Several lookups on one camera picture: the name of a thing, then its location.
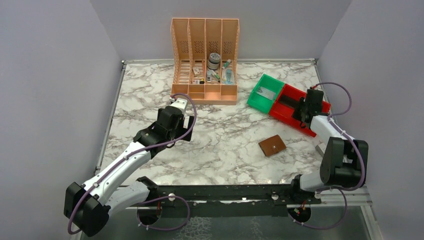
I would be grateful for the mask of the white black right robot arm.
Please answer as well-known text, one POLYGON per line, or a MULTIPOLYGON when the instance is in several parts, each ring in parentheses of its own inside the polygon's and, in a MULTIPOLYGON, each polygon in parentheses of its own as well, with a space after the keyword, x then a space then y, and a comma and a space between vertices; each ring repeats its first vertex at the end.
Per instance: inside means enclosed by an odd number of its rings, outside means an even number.
POLYGON ((354 139, 323 111, 323 97, 323 91, 311 87, 292 115, 302 129, 308 128, 326 142, 319 170, 300 175, 298 184, 288 190, 289 199, 296 204, 306 200, 309 192, 332 188, 354 191, 366 180, 368 143, 354 139))

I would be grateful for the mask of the green plastic bin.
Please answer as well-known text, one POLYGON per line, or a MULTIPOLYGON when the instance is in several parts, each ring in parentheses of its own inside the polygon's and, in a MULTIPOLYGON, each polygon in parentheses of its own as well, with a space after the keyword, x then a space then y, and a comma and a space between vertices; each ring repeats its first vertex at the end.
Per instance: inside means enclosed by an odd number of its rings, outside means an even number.
POLYGON ((251 91, 247 104, 264 114, 268 114, 284 85, 283 81, 263 74, 251 91))

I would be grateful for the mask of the brown leather card holder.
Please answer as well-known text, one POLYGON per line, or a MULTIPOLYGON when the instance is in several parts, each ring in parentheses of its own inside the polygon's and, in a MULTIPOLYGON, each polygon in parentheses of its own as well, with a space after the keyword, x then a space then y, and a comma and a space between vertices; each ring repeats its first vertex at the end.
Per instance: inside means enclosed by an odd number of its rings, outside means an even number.
POLYGON ((287 148, 278 134, 260 141, 258 145, 266 157, 276 155, 287 148))

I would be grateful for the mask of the red plastic bin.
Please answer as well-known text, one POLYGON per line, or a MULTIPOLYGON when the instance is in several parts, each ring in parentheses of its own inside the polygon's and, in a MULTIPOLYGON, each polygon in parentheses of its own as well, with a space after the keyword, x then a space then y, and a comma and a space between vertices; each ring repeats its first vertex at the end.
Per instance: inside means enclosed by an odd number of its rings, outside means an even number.
POLYGON ((331 104, 324 101, 322 90, 309 88, 304 92, 286 83, 268 114, 314 138, 317 133, 311 129, 312 118, 329 115, 330 108, 331 104))

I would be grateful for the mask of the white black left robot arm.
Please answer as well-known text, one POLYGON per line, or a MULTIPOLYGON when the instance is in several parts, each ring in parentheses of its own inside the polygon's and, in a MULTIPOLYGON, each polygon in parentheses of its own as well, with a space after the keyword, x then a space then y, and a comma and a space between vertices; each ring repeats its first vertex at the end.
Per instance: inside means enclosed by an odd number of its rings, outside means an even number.
POLYGON ((68 218, 68 234, 83 232, 92 237, 100 232, 113 213, 137 202, 147 206, 155 203, 157 191, 143 182, 118 188, 161 151, 172 148, 178 141, 191 140, 197 116, 189 116, 188 127, 184 127, 187 106, 186 100, 178 98, 160 108, 156 121, 139 130, 107 168, 82 184, 73 182, 67 187, 63 214, 68 218))

